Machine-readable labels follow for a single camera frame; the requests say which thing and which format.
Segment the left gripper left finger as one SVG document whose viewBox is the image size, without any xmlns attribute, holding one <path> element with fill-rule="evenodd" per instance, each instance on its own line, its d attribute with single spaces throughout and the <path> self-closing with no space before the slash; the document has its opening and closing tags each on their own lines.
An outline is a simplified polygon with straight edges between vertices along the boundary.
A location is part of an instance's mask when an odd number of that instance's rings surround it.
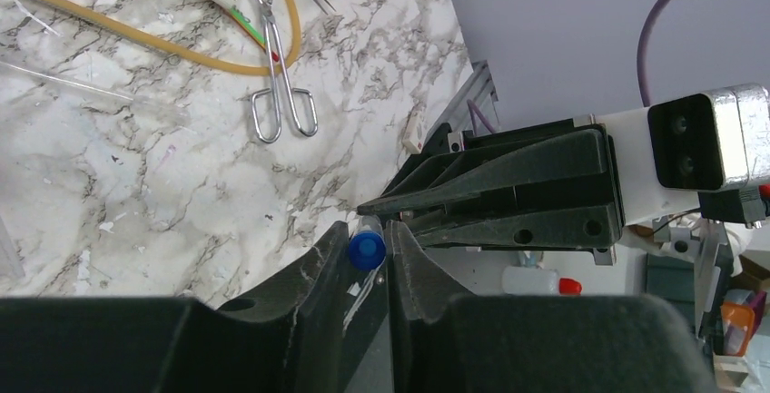
<svg viewBox="0 0 770 393">
<path fill-rule="evenodd" d="M 218 309 L 183 297 L 2 299 L 1 389 L 335 392 L 348 237 L 333 223 Z"/>
</svg>

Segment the blue-capped test tube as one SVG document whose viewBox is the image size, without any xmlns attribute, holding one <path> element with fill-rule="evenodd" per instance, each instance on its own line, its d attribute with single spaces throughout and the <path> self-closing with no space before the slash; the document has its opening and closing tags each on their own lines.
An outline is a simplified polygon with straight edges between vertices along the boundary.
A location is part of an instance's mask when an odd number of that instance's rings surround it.
<svg viewBox="0 0 770 393">
<path fill-rule="evenodd" d="M 358 287 L 355 300 L 343 317 L 342 327 L 346 333 L 357 312 L 373 290 L 380 267 L 385 261 L 387 248 L 383 236 L 383 227 L 377 216 L 361 216 L 353 232 L 347 249 L 351 265 L 367 275 L 362 284 L 354 283 L 350 289 Z"/>
</svg>

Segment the yellow rubber tubing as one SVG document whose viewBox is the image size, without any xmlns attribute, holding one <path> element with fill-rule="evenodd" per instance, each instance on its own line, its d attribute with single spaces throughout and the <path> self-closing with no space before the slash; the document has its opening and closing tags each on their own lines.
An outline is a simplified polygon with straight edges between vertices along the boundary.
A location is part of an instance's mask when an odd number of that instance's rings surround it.
<svg viewBox="0 0 770 393">
<path fill-rule="evenodd" d="M 199 64 L 214 70 L 223 71 L 231 74 L 240 74 L 248 76 L 267 76 L 269 74 L 268 67 L 251 66 L 246 64 L 234 64 L 219 60 L 214 57 L 207 56 L 205 54 L 197 53 L 185 48 L 182 45 L 174 44 L 170 41 L 156 37 L 152 34 L 147 34 L 129 25 L 125 25 L 119 21 L 115 21 L 112 18 L 97 13 L 92 9 L 80 6 L 68 0 L 32 0 L 37 3 L 47 5 L 53 9 L 57 9 L 61 12 L 76 17 L 77 19 L 88 22 L 89 24 L 103 28 L 104 30 L 119 35 L 123 39 L 127 39 L 136 44 L 140 44 L 146 47 L 151 47 L 156 51 L 160 51 L 165 54 L 176 55 L 182 59 L 190 61 L 195 64 Z M 302 31 L 301 20 L 299 16 L 298 7 L 295 0 L 285 0 L 288 8 L 288 14 L 291 22 L 291 50 L 286 54 L 285 64 L 286 67 L 291 67 L 299 58 L 301 53 L 302 43 Z"/>
</svg>

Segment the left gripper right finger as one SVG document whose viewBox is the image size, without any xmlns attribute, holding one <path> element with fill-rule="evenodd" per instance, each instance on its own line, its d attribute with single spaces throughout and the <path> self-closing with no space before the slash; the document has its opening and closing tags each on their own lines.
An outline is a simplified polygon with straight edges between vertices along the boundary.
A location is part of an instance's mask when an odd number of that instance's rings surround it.
<svg viewBox="0 0 770 393">
<path fill-rule="evenodd" d="M 684 319 L 650 296 L 479 296 L 401 221 L 384 238 L 399 392 L 713 392 Z"/>
</svg>

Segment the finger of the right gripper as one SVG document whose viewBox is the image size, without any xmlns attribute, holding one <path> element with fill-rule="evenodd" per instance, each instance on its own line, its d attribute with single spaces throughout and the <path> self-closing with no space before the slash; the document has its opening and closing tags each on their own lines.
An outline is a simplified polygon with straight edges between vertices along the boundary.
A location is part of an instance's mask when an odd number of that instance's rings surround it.
<svg viewBox="0 0 770 393">
<path fill-rule="evenodd" d="M 607 137 L 587 128 L 537 141 L 483 146 L 428 158 L 393 189 L 359 205 L 360 215 L 384 215 L 478 198 L 485 192 L 611 168 Z"/>
<path fill-rule="evenodd" d="M 545 211 L 448 213 L 443 206 L 406 211 L 406 223 L 426 248 L 607 250 L 620 238 L 623 212 L 613 202 Z"/>
</svg>

